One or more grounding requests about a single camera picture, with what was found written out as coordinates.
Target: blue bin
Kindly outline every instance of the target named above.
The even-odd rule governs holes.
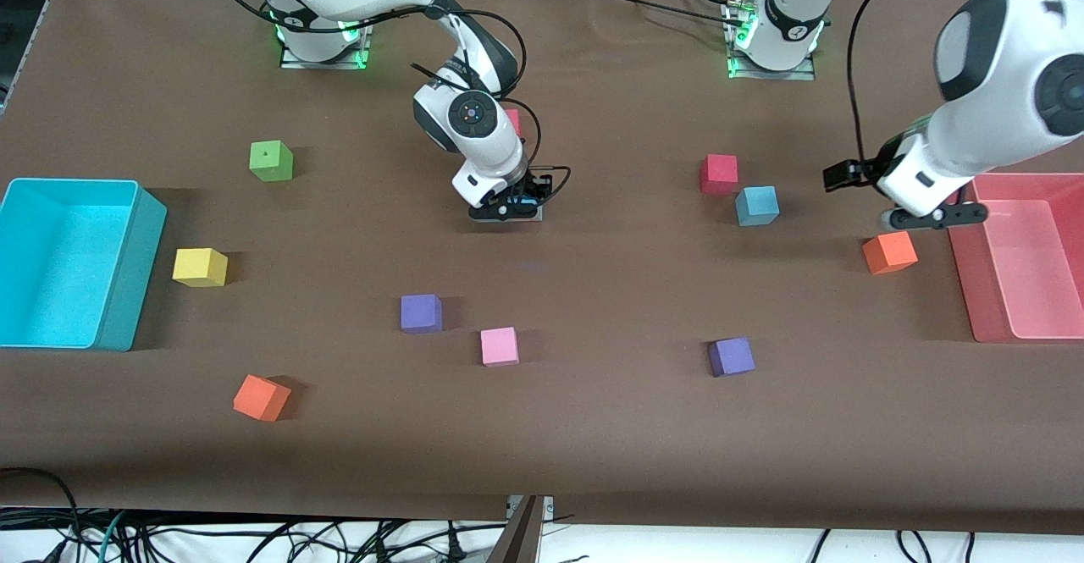
[[[0,347],[130,349],[165,223],[166,206],[131,180],[12,180]]]

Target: plastic tray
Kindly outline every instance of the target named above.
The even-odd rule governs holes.
[[[13,180],[0,204],[0,347],[130,349],[165,220],[131,180]]]
[[[949,229],[980,343],[1084,342],[1084,174],[985,174],[982,225]]]

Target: orange cube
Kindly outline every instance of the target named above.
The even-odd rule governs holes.
[[[289,387],[249,374],[233,398],[233,410],[260,421],[275,421],[288,397]]]
[[[862,246],[869,272],[879,276],[905,269],[918,261],[907,231],[877,235]]]

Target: pink bin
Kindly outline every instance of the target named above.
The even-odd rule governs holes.
[[[984,174],[982,225],[949,229],[980,343],[1084,342],[1084,174]]]

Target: pink cube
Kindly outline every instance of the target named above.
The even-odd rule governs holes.
[[[516,329],[498,328],[481,331],[481,363],[488,367],[518,364]]]
[[[738,188],[738,157],[709,154],[700,165],[700,192],[728,194]]]
[[[519,110],[506,107],[504,108],[504,114],[507,114],[508,120],[512,120],[512,128],[516,130],[516,135],[522,138],[522,133],[519,132]]]

